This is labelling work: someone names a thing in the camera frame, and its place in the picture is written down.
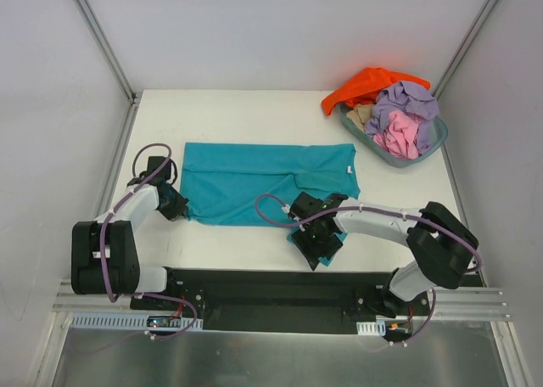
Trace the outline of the teal t shirt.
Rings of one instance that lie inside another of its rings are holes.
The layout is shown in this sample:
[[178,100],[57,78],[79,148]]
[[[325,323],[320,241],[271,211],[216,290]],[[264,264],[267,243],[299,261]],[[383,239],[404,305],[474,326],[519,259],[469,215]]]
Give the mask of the teal t shirt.
[[206,226],[289,224],[283,207],[301,193],[359,197],[355,156],[351,143],[186,143],[180,193],[188,199],[188,219]]

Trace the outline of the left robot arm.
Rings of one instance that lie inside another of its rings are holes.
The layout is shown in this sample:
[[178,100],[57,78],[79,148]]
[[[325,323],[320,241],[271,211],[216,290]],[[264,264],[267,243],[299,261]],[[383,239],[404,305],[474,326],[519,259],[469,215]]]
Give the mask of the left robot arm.
[[71,233],[71,288],[79,295],[149,294],[162,310],[173,308],[179,289],[168,282],[168,269],[140,264],[135,233],[146,218],[160,214],[168,222],[188,216],[188,200],[173,184],[176,164],[165,156],[148,158],[122,198],[92,221],[77,222]]

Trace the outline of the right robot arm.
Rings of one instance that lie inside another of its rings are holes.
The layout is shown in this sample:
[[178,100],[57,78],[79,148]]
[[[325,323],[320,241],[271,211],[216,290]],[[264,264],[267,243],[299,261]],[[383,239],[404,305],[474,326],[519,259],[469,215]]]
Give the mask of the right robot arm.
[[482,264],[477,238],[438,202],[394,209],[341,193],[324,200],[301,193],[283,210],[298,223],[291,239],[311,267],[341,249],[342,234],[365,234],[411,251],[411,263],[394,269],[381,289],[364,297],[367,309],[377,315],[394,318],[434,287],[457,289],[463,277]]

